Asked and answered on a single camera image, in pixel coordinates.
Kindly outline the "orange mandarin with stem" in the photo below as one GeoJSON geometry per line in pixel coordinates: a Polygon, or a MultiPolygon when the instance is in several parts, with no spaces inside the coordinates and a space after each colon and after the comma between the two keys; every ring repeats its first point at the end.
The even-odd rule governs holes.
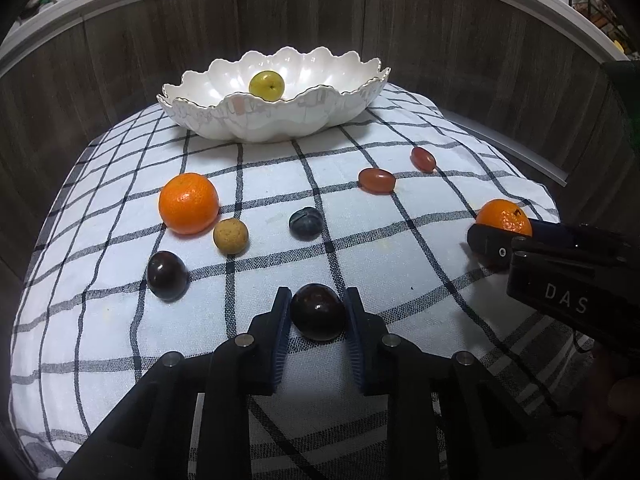
{"type": "Polygon", "coordinates": [[[510,200],[490,200],[480,208],[475,222],[524,236],[533,235],[529,218],[522,208],[510,200]]]}

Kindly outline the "red oblong grape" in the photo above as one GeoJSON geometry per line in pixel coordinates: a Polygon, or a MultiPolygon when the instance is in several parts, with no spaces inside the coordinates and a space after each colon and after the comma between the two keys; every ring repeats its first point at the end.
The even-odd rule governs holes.
{"type": "Polygon", "coordinates": [[[390,172],[380,168],[366,168],[358,174],[358,185],[373,194],[390,194],[394,192],[396,178],[390,172]]]}
{"type": "Polygon", "coordinates": [[[435,157],[429,151],[420,148],[420,146],[415,146],[412,149],[410,160],[413,166],[415,166],[417,170],[424,172],[424,174],[431,174],[437,167],[435,157]]]}

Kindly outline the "dark plum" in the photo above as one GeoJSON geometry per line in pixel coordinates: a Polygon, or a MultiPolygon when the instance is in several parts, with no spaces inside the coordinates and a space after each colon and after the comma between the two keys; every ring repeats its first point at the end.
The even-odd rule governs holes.
{"type": "Polygon", "coordinates": [[[290,303],[291,321],[305,338],[329,342],[347,330],[348,316],[342,300],[326,285],[301,287],[290,303]]]}
{"type": "Polygon", "coordinates": [[[173,252],[153,254],[146,266],[146,284],[154,296],[165,302],[179,299],[189,287],[189,273],[173,252]]]}

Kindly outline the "yellow-green round fruit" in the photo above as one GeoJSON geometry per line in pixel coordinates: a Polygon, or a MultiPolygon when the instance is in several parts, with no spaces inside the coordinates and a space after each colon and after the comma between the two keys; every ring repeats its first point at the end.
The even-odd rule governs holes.
{"type": "Polygon", "coordinates": [[[283,96],[285,83],[280,74],[273,70],[263,70],[256,74],[248,85],[252,96],[257,96],[267,102],[276,102],[283,96]]]}

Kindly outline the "dark wood cabinet fronts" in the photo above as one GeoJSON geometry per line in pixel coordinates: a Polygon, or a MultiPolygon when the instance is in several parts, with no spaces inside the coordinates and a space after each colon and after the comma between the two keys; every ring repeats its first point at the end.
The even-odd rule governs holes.
{"type": "Polygon", "coordinates": [[[326,46],[510,136],[567,175],[566,222],[639,233],[625,64],[606,66],[499,0],[144,0],[83,21],[1,73],[1,267],[23,276],[80,152],[215,58],[326,46]]]}

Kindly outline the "dark blue blueberry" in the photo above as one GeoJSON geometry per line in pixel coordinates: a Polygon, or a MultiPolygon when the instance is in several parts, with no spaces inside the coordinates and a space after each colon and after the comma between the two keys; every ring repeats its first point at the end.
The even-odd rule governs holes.
{"type": "Polygon", "coordinates": [[[323,230],[322,214],[314,207],[296,210],[288,219],[288,228],[296,240],[314,240],[323,230]]]}

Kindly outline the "white black checkered cloth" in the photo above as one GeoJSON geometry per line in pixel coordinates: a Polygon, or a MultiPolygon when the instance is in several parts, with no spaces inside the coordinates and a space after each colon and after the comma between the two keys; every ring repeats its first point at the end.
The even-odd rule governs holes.
{"type": "Polygon", "coordinates": [[[494,198],[556,221],[547,190],[424,96],[387,86],[348,124],[278,144],[214,143],[156,105],[92,141],[58,193],[29,267],[13,326],[12,428],[41,479],[55,478],[92,430],[164,353],[213,351],[267,311],[281,287],[358,289],[388,329],[439,356],[468,350],[525,411],[555,410],[592,359],[575,337],[506,294],[506,277],[469,252],[474,214],[494,198]],[[431,174],[410,160],[429,151],[431,174]],[[380,168],[394,192],[369,193],[380,168]],[[178,174],[213,183],[219,214],[179,235],[158,212],[178,174]],[[314,207],[323,230],[296,240],[288,219],[314,207]],[[248,229],[244,252],[213,240],[221,220],[248,229]],[[146,284],[153,254],[177,255],[189,287],[165,302],[146,284]]]}

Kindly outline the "tan longan fruit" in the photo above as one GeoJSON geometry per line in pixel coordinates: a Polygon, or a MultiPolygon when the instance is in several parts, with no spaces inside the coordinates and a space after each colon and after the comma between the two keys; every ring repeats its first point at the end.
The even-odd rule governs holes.
{"type": "Polygon", "coordinates": [[[224,255],[244,252],[248,245],[247,226],[237,218],[221,220],[213,232],[214,244],[224,255]]]}

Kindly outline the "white scalloped ceramic bowl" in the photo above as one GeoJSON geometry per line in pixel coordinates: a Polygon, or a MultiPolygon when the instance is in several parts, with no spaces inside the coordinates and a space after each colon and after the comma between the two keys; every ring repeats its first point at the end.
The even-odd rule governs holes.
{"type": "Polygon", "coordinates": [[[250,50],[235,62],[216,58],[204,72],[187,70],[178,84],[164,84],[156,99],[178,126],[202,138],[282,142],[350,122],[380,95],[389,76],[379,58],[363,61],[356,51],[250,50]],[[281,99],[268,102],[248,91],[263,70],[283,78],[281,99]]]}

